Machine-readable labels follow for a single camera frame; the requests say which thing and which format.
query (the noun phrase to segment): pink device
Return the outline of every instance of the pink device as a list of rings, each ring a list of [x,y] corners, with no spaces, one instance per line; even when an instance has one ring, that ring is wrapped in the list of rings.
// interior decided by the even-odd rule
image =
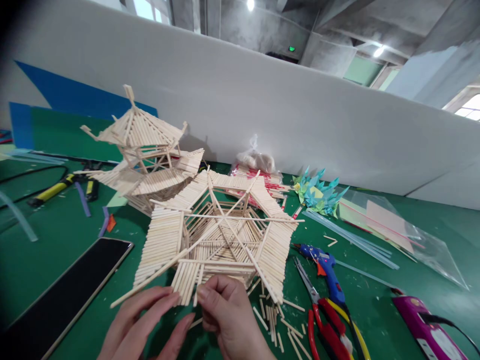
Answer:
[[[420,299],[399,296],[392,300],[427,359],[468,360],[439,324],[424,322],[419,314],[430,314],[430,311]]]

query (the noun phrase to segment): window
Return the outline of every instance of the window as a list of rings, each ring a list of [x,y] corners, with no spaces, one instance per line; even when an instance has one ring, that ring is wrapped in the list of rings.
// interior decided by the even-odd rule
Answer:
[[[467,119],[479,121],[480,120],[480,94],[477,94],[474,97],[472,97],[455,114]]]
[[[170,3],[165,0],[133,0],[139,17],[170,25]]]

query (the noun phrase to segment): green mat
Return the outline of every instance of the green mat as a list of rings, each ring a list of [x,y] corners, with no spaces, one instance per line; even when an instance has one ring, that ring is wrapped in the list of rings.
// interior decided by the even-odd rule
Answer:
[[[98,135],[112,121],[37,107],[31,109],[31,118],[36,151],[102,161],[122,160],[115,145],[95,141],[80,129],[86,125]]]

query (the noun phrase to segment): ceiling light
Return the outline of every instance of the ceiling light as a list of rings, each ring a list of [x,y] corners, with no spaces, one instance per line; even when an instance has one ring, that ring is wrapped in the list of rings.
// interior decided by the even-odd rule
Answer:
[[[385,45],[380,46],[380,47],[373,53],[373,57],[374,57],[374,58],[378,58],[380,55],[383,54],[384,50],[385,50]]]

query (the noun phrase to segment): wooden stick model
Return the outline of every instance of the wooden stick model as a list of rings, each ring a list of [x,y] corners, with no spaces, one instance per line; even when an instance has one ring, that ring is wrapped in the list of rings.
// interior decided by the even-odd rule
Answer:
[[[203,149],[181,151],[179,140],[187,123],[178,129],[135,105],[132,88],[124,85],[131,108],[98,136],[80,128],[96,141],[117,146],[123,160],[112,170],[81,171],[117,190],[128,204],[150,216],[149,200],[168,200],[183,189],[198,172]]]
[[[195,286],[215,274],[234,277],[245,288],[258,276],[248,294],[261,283],[268,292],[265,300],[271,297],[274,304],[282,304],[290,241],[302,220],[282,211],[259,175],[238,178],[204,170],[174,197],[147,199],[154,208],[133,289],[112,306],[171,267],[176,267],[171,285],[180,293],[180,306],[187,306],[192,299],[196,306]],[[218,201],[216,193],[228,189],[241,189],[243,196],[236,202]],[[259,204],[265,218],[247,205],[248,197]],[[275,326],[277,311],[271,312]]]

